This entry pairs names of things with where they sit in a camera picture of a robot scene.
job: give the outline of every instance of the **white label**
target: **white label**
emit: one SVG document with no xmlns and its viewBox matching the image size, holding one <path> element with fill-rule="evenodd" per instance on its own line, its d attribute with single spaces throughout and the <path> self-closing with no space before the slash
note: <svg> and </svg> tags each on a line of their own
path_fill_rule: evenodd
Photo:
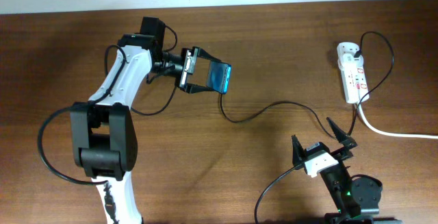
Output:
<svg viewBox="0 0 438 224">
<path fill-rule="evenodd" d="M 311 150 L 311 149 L 315 149 L 316 147 L 318 147 L 320 145 L 320 142 L 317 142 L 316 144 L 314 144 L 314 145 L 311 145 L 309 148 L 307 148 L 306 150 L 307 151 L 309 151 L 309 150 Z"/>
</svg>

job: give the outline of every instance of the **brown tabletop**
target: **brown tabletop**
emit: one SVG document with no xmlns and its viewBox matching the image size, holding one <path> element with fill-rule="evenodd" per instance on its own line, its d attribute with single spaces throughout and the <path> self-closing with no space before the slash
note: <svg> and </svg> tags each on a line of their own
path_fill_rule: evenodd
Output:
<svg viewBox="0 0 438 224">
<path fill-rule="evenodd" d="M 2 223 L 105 222 L 95 187 L 65 182 L 44 167 L 36 134 L 50 113 L 97 90 L 106 46 L 138 32 L 143 16 L 159 17 L 178 33 L 174 52 L 196 45 L 232 64 L 224 108 L 233 119 L 290 100 L 313 108 L 326 127 L 329 116 L 343 129 L 349 128 L 352 106 L 344 99 L 336 46 L 379 31 L 391 41 L 396 64 L 364 103 L 368 120 L 388 132 L 438 132 L 438 0 L 1 15 Z M 166 35 L 169 47 L 173 37 Z M 369 36 L 363 55 L 368 84 L 375 86 L 390 66 L 389 51 Z M 195 80 L 202 83 L 207 69 L 199 64 Z M 160 109 L 173 82 L 163 77 L 143 85 L 133 106 Z M 340 146 L 308 111 L 292 105 L 230 123 L 213 92 L 178 90 L 166 111 L 133 114 L 133 122 L 139 146 L 133 189 L 140 213 L 151 223 L 252 223 L 261 191 L 292 166 L 291 135 L 304 147 L 317 141 Z M 438 140 L 381 136 L 362 122 L 352 136 L 359 146 L 346 165 L 352 175 L 383 182 L 380 216 L 436 223 Z M 68 115 L 48 126 L 44 149 L 55 168 L 87 179 L 73 162 Z M 265 196 L 259 220 L 294 221 L 336 211 L 320 177 L 295 171 Z"/>
</svg>

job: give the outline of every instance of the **white power strip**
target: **white power strip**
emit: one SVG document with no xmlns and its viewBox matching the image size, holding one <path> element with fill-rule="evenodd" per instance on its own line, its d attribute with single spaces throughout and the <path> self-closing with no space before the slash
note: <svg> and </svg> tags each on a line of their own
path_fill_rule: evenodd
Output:
<svg viewBox="0 0 438 224">
<path fill-rule="evenodd" d="M 342 42 L 337 46 L 337 64 L 341 69 L 345 100 L 350 104 L 358 103 L 360 98 L 368 93 L 367 80 L 363 70 L 363 56 L 355 58 L 355 53 L 358 50 L 359 46 L 352 42 Z M 370 95 L 367 95 L 362 102 L 369 98 Z"/>
</svg>

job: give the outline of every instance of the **white power cord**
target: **white power cord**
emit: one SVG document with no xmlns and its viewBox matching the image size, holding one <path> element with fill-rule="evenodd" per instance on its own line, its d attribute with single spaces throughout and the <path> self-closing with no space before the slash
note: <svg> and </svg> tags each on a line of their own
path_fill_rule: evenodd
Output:
<svg viewBox="0 0 438 224">
<path fill-rule="evenodd" d="M 400 137 L 400 138 L 429 138 L 429 139 L 438 139 L 438 136 L 433 136 L 433 135 L 423 135 L 423 134 L 396 134 L 396 133 L 392 133 L 392 132 L 383 132 L 379 129 L 374 128 L 365 118 L 365 115 L 363 113 L 362 110 L 362 105 L 359 106 L 359 108 L 357 109 L 357 111 L 359 112 L 359 114 L 361 115 L 361 119 L 362 121 L 365 123 L 366 126 L 368 126 L 368 128 L 370 128 L 373 132 L 376 132 L 378 134 L 382 134 L 382 135 L 386 135 L 386 136 L 395 136 L 395 137 Z"/>
</svg>

